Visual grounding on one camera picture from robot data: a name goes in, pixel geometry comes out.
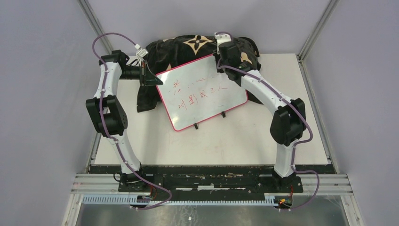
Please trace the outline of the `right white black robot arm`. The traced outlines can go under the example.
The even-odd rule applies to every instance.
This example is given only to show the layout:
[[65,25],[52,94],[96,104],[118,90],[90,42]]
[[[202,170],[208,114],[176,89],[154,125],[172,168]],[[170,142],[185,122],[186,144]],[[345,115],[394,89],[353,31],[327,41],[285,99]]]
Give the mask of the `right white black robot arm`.
[[283,192],[295,176],[295,146],[307,125],[305,104],[300,98],[290,99],[278,91],[250,62],[241,61],[234,42],[219,44],[217,48],[218,70],[255,96],[272,114],[270,134],[277,143],[272,187]]

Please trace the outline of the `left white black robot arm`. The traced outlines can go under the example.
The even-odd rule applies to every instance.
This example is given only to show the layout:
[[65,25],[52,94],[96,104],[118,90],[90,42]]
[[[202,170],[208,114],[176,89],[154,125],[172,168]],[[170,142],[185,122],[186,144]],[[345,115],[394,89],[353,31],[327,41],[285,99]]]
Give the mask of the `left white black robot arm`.
[[119,159],[121,170],[118,182],[127,188],[143,191],[156,188],[143,175],[141,162],[135,155],[127,135],[128,117],[117,98],[120,79],[138,80],[141,86],[159,86],[163,82],[153,74],[145,60],[139,66],[128,63],[130,57],[121,50],[99,58],[100,81],[93,98],[86,100],[86,109],[97,133],[105,137]]

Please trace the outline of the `pink framed whiteboard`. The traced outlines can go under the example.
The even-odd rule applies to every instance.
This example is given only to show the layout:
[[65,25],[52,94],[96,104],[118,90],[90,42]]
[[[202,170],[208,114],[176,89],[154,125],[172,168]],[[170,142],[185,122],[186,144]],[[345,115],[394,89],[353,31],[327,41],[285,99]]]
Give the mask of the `pink framed whiteboard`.
[[247,92],[225,73],[218,73],[216,60],[208,55],[157,74],[157,87],[172,128],[190,126],[241,106]]

